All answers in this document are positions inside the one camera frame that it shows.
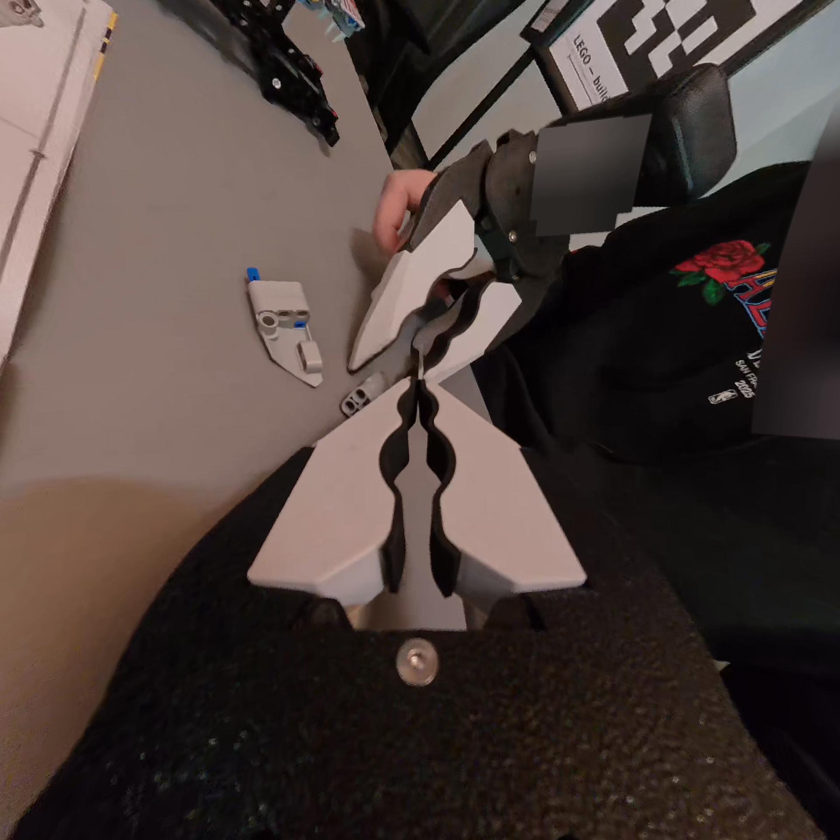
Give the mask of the blue toy brick part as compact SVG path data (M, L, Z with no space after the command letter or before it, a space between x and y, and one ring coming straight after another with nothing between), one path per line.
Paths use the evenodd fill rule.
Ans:
M365 24L354 1L297 1L328 21L324 34L332 43L341 43L360 33Z

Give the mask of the grey panel assembly blue pin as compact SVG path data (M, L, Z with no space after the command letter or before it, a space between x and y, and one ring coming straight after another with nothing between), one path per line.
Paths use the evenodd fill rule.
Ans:
M263 279L246 270L255 327L269 358L311 388L322 383L322 355L310 328L310 307L301 283Z

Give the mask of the person's right hand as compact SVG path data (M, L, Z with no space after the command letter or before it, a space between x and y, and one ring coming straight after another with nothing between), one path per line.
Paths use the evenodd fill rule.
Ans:
M397 170L389 174L381 189L371 232L386 256L401 247L401 231L406 214L414 214L436 173L423 169Z

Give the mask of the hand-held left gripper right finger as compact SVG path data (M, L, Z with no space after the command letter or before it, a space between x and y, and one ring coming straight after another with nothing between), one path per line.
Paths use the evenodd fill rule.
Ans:
M439 479L429 555L444 596L489 615L515 595L587 575L520 446L436 383L417 383L427 465Z

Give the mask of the grey desk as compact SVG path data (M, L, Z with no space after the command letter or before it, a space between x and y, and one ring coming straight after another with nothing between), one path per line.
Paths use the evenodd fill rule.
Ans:
M347 49L325 151L157 2L116 42L2 392L2 811L20 838L515 838L489 639L300 626L247 572L342 424L393 172ZM315 388L274 364L246 270L301 283Z

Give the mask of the brick instruction booklet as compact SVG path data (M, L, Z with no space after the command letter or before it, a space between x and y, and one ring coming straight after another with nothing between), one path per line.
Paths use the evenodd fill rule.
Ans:
M1 366L118 17L102 1L1 2Z

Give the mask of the black white marker sign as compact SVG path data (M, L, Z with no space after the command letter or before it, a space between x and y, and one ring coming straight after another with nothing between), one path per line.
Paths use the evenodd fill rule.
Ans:
M696 65L732 74L822 2L553 1L521 32L562 112L646 89Z

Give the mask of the person's black hoodie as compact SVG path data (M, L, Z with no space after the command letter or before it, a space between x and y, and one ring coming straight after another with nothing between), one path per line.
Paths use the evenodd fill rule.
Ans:
M631 532L717 658L838 678L838 379L824 342L760 364L779 266L818 329L838 293L783 257L810 161L773 164L569 253L475 363L492 420Z

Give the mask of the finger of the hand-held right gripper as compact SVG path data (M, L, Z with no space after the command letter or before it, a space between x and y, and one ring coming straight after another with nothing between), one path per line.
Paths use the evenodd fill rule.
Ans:
M414 337L418 378L442 382L471 365L488 350L521 303L511 283L485 280L470 286Z
M458 199L418 245L399 250L389 261L353 341L348 372L360 371L390 348L438 280L466 267L475 252L475 220Z

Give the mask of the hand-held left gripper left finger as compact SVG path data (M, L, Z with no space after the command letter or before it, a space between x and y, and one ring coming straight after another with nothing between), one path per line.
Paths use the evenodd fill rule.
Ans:
M406 540L396 479L416 416L417 380L405 378L311 448L247 572L252 585L342 606L398 592Z

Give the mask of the small grey connector brick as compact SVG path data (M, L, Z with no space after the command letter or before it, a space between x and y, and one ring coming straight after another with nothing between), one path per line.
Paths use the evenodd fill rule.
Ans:
M385 393L389 386L389 380L384 373L373 373L361 383L357 384L344 397L340 405L342 414L347 418L352 417Z

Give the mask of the black toy brick model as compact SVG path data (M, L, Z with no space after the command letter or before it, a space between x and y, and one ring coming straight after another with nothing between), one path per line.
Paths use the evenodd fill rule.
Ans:
M303 122L327 147L340 139L338 116L322 85L322 70L288 37L284 23L295 2L159 1L226 62L242 70L262 97Z

